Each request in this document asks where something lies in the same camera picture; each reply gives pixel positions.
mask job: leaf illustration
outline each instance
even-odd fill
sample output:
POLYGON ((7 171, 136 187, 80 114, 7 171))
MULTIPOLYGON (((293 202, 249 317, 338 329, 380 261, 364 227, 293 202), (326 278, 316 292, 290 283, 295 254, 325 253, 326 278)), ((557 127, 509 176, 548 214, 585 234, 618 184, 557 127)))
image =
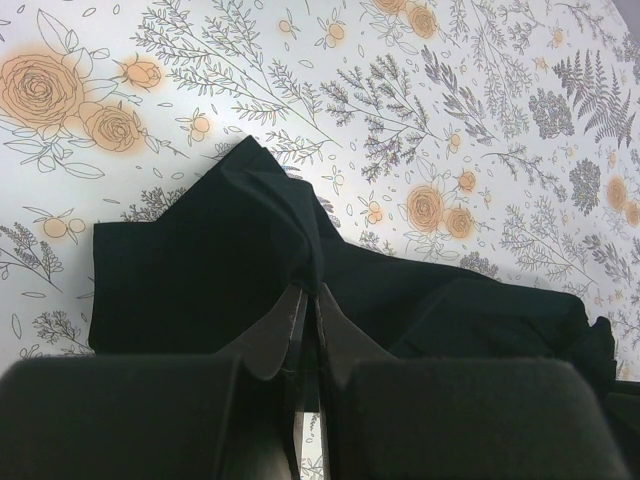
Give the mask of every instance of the leaf illustration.
POLYGON ((410 43, 407 43, 407 42, 396 42, 396 43, 404 53, 408 53, 409 55, 418 54, 418 49, 413 45, 411 45, 410 43))
POLYGON ((84 138, 78 138, 78 139, 74 138, 73 140, 69 140, 69 143, 71 145, 75 145, 76 147, 80 147, 80 148, 90 148, 96 144, 95 141, 84 139, 84 138))
POLYGON ((11 328, 13 328, 13 333, 18 337, 18 340, 22 339, 22 325, 20 325, 20 319, 15 313, 11 315, 11 328))
POLYGON ((38 131, 30 127, 21 127, 13 131, 13 135, 20 138, 35 137, 38 131))
POLYGON ((41 153, 45 146, 37 140, 13 140, 11 142, 5 142, 5 146, 16 152, 28 153, 35 155, 41 153))
POLYGON ((156 153, 160 152, 160 146, 158 145, 158 141, 150 135, 144 137, 144 143, 156 153))
POLYGON ((104 172, 102 170, 97 167, 87 165, 86 163, 67 163, 63 167, 67 173, 78 178, 94 180, 96 178, 104 177, 104 172))
POLYGON ((29 210, 30 212, 37 213, 38 215, 44 215, 47 217, 52 216, 49 212, 41 208, 36 208, 36 207, 22 207, 22 208, 24 208, 25 210, 29 210))
POLYGON ((78 34, 74 30, 69 30, 69 33, 67 33, 67 36, 64 39, 64 44, 67 47, 67 50, 73 52, 73 50, 78 46, 78 34))
POLYGON ((84 99, 86 102, 100 102, 116 88, 118 83, 113 80, 88 80, 84 82, 84 99))
POLYGON ((91 60, 91 55, 89 55, 86 48, 81 48, 65 55, 62 57, 62 64, 72 72, 74 70, 77 71, 80 78, 87 78, 93 71, 93 60, 91 60))
POLYGON ((53 172, 56 169, 56 161, 50 155, 44 155, 38 159, 40 173, 53 172))
POLYGON ((94 50, 91 52, 91 58, 94 60, 104 60, 105 58, 109 58, 111 56, 111 52, 108 48, 99 48, 98 50, 94 50))
POLYGON ((65 45, 69 30, 57 19, 42 10, 38 10, 38 29, 42 39, 51 50, 59 55, 69 53, 65 45))
POLYGON ((24 124, 20 120, 16 120, 8 115, 0 115, 0 128, 14 132, 22 127, 24 127, 24 124))
POLYGON ((406 222, 407 221, 407 206, 406 205, 398 205, 398 211, 400 212, 400 216, 406 222))
POLYGON ((29 298, 47 298, 44 293, 40 292, 22 292, 22 295, 29 298))

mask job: fern illustration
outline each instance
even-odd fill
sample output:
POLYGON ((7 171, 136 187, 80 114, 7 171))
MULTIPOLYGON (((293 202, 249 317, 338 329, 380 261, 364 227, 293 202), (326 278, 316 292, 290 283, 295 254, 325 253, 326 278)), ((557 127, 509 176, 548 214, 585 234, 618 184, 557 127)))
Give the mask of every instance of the fern illustration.
POLYGON ((596 143, 605 137, 617 139, 618 147, 626 141, 631 143, 631 126, 635 119, 635 112, 629 116, 631 104, 631 90, 623 100, 620 84, 614 68, 611 68, 611 86, 607 83, 604 66, 600 58, 600 50, 596 52, 595 67, 591 61, 590 51, 584 56, 582 66, 580 50, 576 52, 572 63, 571 57, 566 62, 562 60, 553 67, 555 74, 562 80, 562 87, 567 90, 567 99, 573 96, 573 109, 578 110, 578 119, 591 115, 584 132, 595 128, 596 143))
POLYGON ((422 102, 411 93, 409 73, 391 54, 378 56, 369 71, 365 78, 359 67, 338 70, 342 82, 323 82, 320 91, 334 102, 326 106, 326 111, 338 127, 348 125, 356 114, 364 116, 369 130, 364 146, 371 165, 363 167, 361 173, 372 183, 380 175, 390 175, 401 161, 414 161, 426 137, 439 138, 429 129, 429 115, 422 102), (353 97, 347 88, 353 91, 353 97))
POLYGON ((466 132, 483 145, 491 145, 496 137, 487 129, 483 120, 486 113, 482 102, 476 99, 469 87, 458 85, 458 78, 453 69, 438 60, 435 53, 427 47, 422 49, 425 62, 425 73, 432 82, 443 85, 449 93, 443 93, 445 112, 452 117, 462 120, 466 132))

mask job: black garment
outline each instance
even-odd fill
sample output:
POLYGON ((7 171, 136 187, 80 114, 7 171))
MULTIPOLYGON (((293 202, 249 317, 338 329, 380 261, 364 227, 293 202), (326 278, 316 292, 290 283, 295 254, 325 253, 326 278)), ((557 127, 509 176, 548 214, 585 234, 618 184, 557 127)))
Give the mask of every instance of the black garment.
POLYGON ((90 345, 97 353, 209 353, 290 283, 325 282, 399 357, 554 357, 600 393, 615 377, 609 321, 569 294, 401 260, 344 242, 310 184, 248 137, 154 223, 98 224, 90 345))

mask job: fabric fold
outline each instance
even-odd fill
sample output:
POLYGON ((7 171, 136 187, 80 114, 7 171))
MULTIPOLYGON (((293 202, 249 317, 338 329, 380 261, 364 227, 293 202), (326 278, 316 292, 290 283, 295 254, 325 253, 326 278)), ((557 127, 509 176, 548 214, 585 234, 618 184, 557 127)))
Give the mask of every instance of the fabric fold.
POLYGON ((326 283, 344 314, 401 357, 549 357, 600 391, 615 377, 610 324, 569 294, 346 243, 312 186, 248 137, 156 222, 98 224, 89 342, 97 353, 209 353, 287 285, 326 283))

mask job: orange rose illustration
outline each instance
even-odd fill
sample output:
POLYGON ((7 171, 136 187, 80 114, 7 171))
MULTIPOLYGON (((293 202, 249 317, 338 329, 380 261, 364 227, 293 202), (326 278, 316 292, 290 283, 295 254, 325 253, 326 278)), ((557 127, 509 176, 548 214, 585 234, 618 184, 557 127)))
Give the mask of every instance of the orange rose illustration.
POLYGON ((448 210, 445 218, 447 230, 455 238, 465 238, 471 233, 473 218, 466 208, 448 210))
POLYGON ((381 12, 396 15, 404 10, 407 0, 373 0, 373 3, 381 12))
POLYGON ((80 118, 87 135, 105 150, 123 152, 140 137, 133 117, 116 107, 83 103, 80 118))
POLYGON ((624 207, 624 213, 627 216, 627 223, 632 227, 637 227, 640 223, 640 210, 636 202, 629 202, 624 207))
POLYGON ((416 230, 433 232, 442 220, 442 196, 431 187, 416 188, 407 198, 407 217, 416 230))
POLYGON ((467 193, 471 193, 476 186, 476 176, 473 172, 464 172, 458 177, 458 186, 467 193))
POLYGON ((135 62, 126 67, 124 76, 134 85, 142 88, 155 87, 160 83, 160 69, 151 62, 135 62))
POLYGON ((84 100, 78 73, 49 56, 16 57, 0 75, 0 106, 31 128, 60 125, 84 100))
POLYGON ((607 202, 617 212, 621 212, 627 202, 627 189, 620 177, 614 177, 607 185, 607 202))
POLYGON ((436 17, 428 8, 411 2, 407 4, 407 13, 409 14, 409 25, 422 38, 431 38, 438 29, 436 17))

